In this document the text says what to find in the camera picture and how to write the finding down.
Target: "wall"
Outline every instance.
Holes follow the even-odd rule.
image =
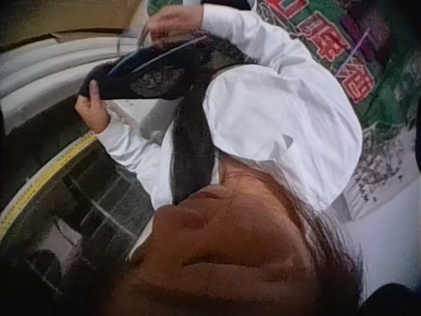
[[[396,282],[416,288],[421,281],[421,178],[375,212],[347,223],[362,248],[365,296]]]

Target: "black fabric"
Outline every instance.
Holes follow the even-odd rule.
[[[89,97],[89,82],[95,79],[103,100],[177,99],[203,71],[215,73],[254,62],[229,41],[208,34],[195,37],[196,41],[173,43],[166,49],[141,48],[117,62],[99,65],[86,76],[79,94]]]
[[[204,5],[208,3],[210,5],[225,5],[227,7],[243,10],[243,11],[250,11],[251,7],[247,0],[202,0],[201,4]]]
[[[361,306],[359,316],[420,316],[420,298],[400,284],[386,284]]]

